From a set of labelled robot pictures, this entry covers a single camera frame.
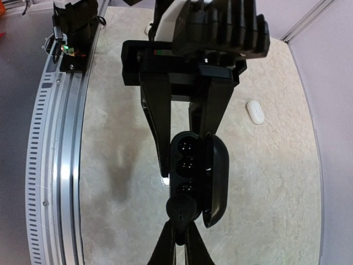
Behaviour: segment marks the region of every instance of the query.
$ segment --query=marble tabletop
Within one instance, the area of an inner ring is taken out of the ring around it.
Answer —
[[[168,220],[140,89],[125,87],[121,44],[147,40],[153,11],[109,7],[94,55],[81,150],[81,223],[86,265],[146,265]],[[260,102],[265,122],[245,109]],[[188,103],[172,104],[172,136],[188,130]],[[322,222],[320,167],[303,87],[288,46],[271,40],[248,61],[218,129],[230,155],[228,207],[197,226],[217,265],[317,265]],[[177,249],[177,264],[185,264]]]

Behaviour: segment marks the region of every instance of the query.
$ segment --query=gray surface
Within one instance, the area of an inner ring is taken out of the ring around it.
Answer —
[[[46,60],[51,11],[0,19],[0,264],[30,264],[25,161],[35,96]]]
[[[322,265],[348,265],[353,260],[352,13],[351,0],[337,1],[291,44],[322,162]]]

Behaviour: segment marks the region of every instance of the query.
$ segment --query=metal rail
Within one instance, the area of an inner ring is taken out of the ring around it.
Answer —
[[[100,2],[104,15],[109,1]],[[60,72],[48,56],[31,120],[26,160],[26,223],[32,264],[84,264],[79,205],[83,112],[98,41],[86,74]]]

